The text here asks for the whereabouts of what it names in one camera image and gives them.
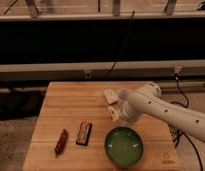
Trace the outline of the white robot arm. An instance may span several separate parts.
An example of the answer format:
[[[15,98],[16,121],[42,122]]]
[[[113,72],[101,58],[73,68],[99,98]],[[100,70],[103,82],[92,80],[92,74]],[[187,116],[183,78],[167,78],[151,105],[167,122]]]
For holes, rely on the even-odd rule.
[[[183,108],[161,99],[161,89],[149,82],[136,90],[121,88],[104,91],[113,120],[136,122],[141,114],[148,114],[182,130],[205,143],[205,113]]]

